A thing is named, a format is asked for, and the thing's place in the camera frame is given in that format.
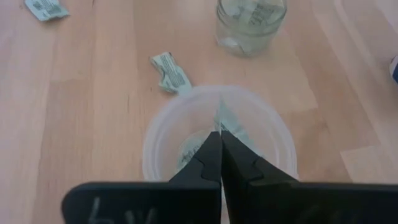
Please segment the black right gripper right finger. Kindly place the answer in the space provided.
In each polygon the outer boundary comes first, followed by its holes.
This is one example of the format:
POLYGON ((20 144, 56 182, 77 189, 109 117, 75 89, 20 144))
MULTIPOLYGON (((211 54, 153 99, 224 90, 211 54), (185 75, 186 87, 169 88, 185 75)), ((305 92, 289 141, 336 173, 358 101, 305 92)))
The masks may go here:
POLYGON ((301 182, 228 131, 222 180, 231 223, 397 223, 397 186, 301 182))

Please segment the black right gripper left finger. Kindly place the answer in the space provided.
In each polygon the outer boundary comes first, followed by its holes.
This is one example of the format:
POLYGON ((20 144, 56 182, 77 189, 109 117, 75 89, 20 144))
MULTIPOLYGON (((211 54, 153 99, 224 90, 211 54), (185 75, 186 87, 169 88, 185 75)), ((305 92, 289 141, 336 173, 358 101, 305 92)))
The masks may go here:
POLYGON ((62 200, 65 223, 219 223, 223 143, 212 132, 166 182, 87 182, 62 200))

